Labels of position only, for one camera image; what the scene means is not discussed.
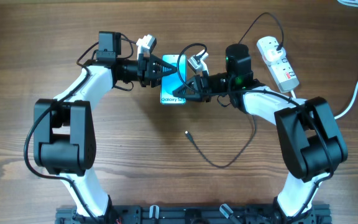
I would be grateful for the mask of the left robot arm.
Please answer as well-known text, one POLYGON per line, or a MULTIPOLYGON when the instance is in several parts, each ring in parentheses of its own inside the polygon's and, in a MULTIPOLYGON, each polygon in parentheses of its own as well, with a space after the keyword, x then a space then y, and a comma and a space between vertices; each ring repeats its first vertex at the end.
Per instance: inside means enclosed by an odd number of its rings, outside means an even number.
POLYGON ((127 39, 120 32, 99 32, 99 40, 89 48, 92 57, 85 63, 77 61, 81 75, 61 94, 39 99, 34 106, 34 124, 24 145, 25 164, 38 177, 63 182, 76 204, 69 215, 57 210, 58 223, 122 222, 93 168, 92 111, 118 81, 156 87, 176 72, 173 65, 152 55, 157 40, 150 34, 130 42, 135 60, 122 57, 121 43, 127 39))

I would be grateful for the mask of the turquoise screen Galaxy smartphone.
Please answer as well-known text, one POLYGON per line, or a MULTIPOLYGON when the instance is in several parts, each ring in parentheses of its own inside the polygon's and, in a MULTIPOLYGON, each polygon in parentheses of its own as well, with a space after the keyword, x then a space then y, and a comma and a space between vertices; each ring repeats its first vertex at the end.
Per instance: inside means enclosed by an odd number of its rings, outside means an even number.
MULTIPOLYGON (((179 71, 182 79, 186 80, 186 55, 180 57, 179 71)), ((184 105, 186 100, 173 96, 173 90, 179 88, 183 83, 181 82, 177 73, 162 78, 160 102, 163 105, 184 105)))

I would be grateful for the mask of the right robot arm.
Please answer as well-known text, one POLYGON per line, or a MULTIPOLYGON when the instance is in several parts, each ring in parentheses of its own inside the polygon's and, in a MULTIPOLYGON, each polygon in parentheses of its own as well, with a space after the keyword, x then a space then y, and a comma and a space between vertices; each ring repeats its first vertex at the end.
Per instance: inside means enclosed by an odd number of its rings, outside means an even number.
POLYGON ((275 198, 272 219, 294 223, 306 217, 320 185, 347 160, 347 146, 328 102, 322 97, 291 98, 254 79, 249 48, 240 43, 226 48, 226 72, 209 75, 203 69, 201 75, 180 81, 172 91, 175 97, 208 102, 228 96, 233 107, 276 126, 288 176, 275 198))

